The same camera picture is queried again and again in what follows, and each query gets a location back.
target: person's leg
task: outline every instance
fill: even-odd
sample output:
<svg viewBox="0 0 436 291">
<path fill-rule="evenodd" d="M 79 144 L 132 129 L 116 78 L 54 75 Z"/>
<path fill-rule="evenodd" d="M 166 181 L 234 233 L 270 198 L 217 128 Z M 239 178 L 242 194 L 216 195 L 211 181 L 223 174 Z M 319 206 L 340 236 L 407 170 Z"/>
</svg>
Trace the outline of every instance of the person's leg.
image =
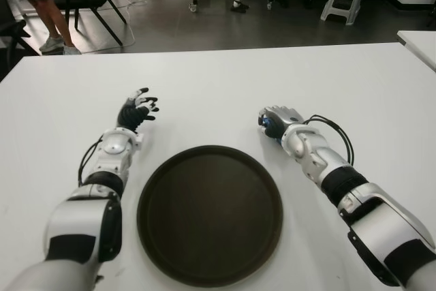
<svg viewBox="0 0 436 291">
<path fill-rule="evenodd" d="M 56 6 L 55 1 L 54 0 L 35 0 L 35 1 L 36 1 L 36 8 L 37 8 L 38 15 L 40 15 L 40 18 L 43 20 L 44 24 L 46 24 L 47 28 L 49 29 L 50 36 L 51 33 L 55 34 L 55 30 L 56 30 L 53 29 L 53 25 L 51 24 L 51 22 L 54 23 L 55 27 L 59 30 L 59 33 L 62 35 L 63 38 L 62 44 L 65 42 L 64 54 L 70 52 L 70 50 L 72 50 L 70 52 L 72 54 L 80 53 L 73 45 L 73 42 L 71 40 L 71 35 L 69 34 L 67 22 L 64 19 L 59 8 Z M 51 38 L 51 42 L 50 40 L 46 42 L 47 45 L 46 48 L 53 48 L 54 46 L 58 46 L 59 44 L 60 44 L 59 39 L 56 40 Z"/>
<path fill-rule="evenodd" d="M 41 18 L 42 22 L 46 25 L 50 37 L 57 39 L 60 37 L 58 31 L 56 30 L 55 22 L 53 22 L 49 13 L 42 7 L 38 5 L 37 0 L 27 0 L 36 10 L 38 16 Z"/>
<path fill-rule="evenodd" d="M 46 23 L 44 21 L 44 18 L 48 18 L 47 21 L 49 22 L 49 24 L 50 21 L 54 23 L 55 31 L 56 31 L 56 27 L 59 30 L 59 33 L 62 35 L 65 45 L 67 47 L 74 47 L 73 41 L 71 40 L 71 35 L 69 34 L 67 21 L 63 17 L 59 8 L 56 6 L 55 1 L 54 0 L 36 0 L 36 1 L 37 1 L 37 8 L 38 8 L 37 13 L 38 15 L 40 15 L 42 21 Z M 47 25 L 47 28 L 50 31 L 50 36 L 52 36 L 51 35 L 52 32 L 50 30 L 52 29 L 52 27 L 49 27 Z"/>
</svg>

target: chair leg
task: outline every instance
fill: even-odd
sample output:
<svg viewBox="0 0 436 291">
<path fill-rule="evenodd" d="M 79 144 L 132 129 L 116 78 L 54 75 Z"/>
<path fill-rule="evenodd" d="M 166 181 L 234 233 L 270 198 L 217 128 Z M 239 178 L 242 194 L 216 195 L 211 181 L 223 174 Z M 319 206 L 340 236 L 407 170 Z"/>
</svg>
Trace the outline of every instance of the chair leg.
<svg viewBox="0 0 436 291">
<path fill-rule="evenodd" d="M 67 25 L 69 24 L 69 9 L 65 10 L 65 20 L 67 21 Z"/>
<path fill-rule="evenodd" d="M 100 22 L 102 22 L 103 26 L 106 28 L 106 30 L 108 30 L 108 32 L 111 34 L 111 36 L 115 39 L 115 41 L 117 42 L 117 44 L 119 44 L 120 46 L 123 45 L 123 43 L 121 42 L 121 40 L 116 36 L 116 34 L 114 33 L 114 31 L 112 31 L 112 29 L 109 27 L 108 23 L 106 23 L 106 21 L 100 16 L 100 14 L 98 13 L 98 11 L 95 8 L 91 8 L 91 10 L 93 11 L 94 15 L 96 15 L 96 17 L 99 19 Z"/>
<path fill-rule="evenodd" d="M 127 24 L 125 18 L 123 15 L 121 15 L 120 11 L 118 10 L 118 8 L 116 8 L 116 5 L 113 3 L 112 0 L 108 0 L 109 4 L 112 6 L 112 8 L 115 10 L 115 12 L 118 14 L 118 16 L 120 16 L 121 20 L 124 22 L 124 24 Z"/>
<path fill-rule="evenodd" d="M 76 8 L 76 10 L 74 10 L 74 28 L 76 30 L 78 30 L 78 25 L 79 25 L 79 9 Z"/>
</svg>

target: black joint cover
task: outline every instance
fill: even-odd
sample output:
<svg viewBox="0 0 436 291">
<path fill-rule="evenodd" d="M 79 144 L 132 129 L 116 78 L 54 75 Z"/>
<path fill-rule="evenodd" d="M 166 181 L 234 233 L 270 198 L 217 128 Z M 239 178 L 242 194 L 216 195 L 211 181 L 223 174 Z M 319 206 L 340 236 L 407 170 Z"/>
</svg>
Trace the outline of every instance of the black joint cover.
<svg viewBox="0 0 436 291">
<path fill-rule="evenodd" d="M 409 278 L 418 269 L 434 260 L 436 260 L 436 254 L 421 240 L 416 239 L 396 248 L 386 257 L 384 263 L 401 284 L 406 286 Z"/>
<path fill-rule="evenodd" d="M 95 237 L 84 234 L 54 236 L 46 260 L 72 260 L 80 264 L 87 262 L 93 254 Z"/>
<path fill-rule="evenodd" d="M 124 183 L 118 175 L 111 172 L 95 172 L 89 175 L 83 185 L 100 184 L 114 190 L 121 198 L 124 192 Z"/>
<path fill-rule="evenodd" d="M 100 231 L 99 262 L 113 260 L 120 253 L 123 243 L 122 226 L 123 214 L 120 202 L 108 201 Z"/>
<path fill-rule="evenodd" d="M 330 172 L 322 181 L 321 190 L 336 207 L 342 198 L 355 187 L 368 183 L 352 166 L 344 166 Z"/>
</svg>

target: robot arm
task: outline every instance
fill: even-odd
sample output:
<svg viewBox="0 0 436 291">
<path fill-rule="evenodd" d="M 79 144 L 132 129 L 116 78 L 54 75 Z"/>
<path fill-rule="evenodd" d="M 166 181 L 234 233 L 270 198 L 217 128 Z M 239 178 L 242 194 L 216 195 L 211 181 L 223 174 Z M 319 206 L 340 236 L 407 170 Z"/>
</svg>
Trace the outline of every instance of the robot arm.
<svg viewBox="0 0 436 291">
<path fill-rule="evenodd" d="M 336 206 L 348 239 L 382 283 L 436 290 L 435 242 L 418 218 L 356 172 L 294 109 L 267 107 L 258 123 Z"/>
<path fill-rule="evenodd" d="M 136 128 L 154 120 L 157 98 L 136 91 L 120 110 L 117 127 L 106 131 L 94 146 L 97 160 L 90 175 L 52 214 L 44 236 L 45 261 L 23 271 L 6 291 L 86 291 L 101 279 L 103 262 L 121 250 L 121 196 L 142 135 Z"/>
</svg>

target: sneaker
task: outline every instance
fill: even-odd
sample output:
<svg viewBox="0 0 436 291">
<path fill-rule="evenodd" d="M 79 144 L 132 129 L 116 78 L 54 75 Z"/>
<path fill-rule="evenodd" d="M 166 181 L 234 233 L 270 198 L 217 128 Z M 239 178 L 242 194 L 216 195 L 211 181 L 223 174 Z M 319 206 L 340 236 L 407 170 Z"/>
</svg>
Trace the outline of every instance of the sneaker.
<svg viewBox="0 0 436 291">
<path fill-rule="evenodd" d="M 63 48 L 62 37 L 58 37 L 56 39 L 53 37 L 48 37 L 46 43 L 40 47 L 40 52 L 50 52 L 60 48 Z"/>
<path fill-rule="evenodd" d="M 64 46 L 63 47 L 63 54 L 64 55 L 81 55 L 82 53 L 76 47 Z"/>
</svg>

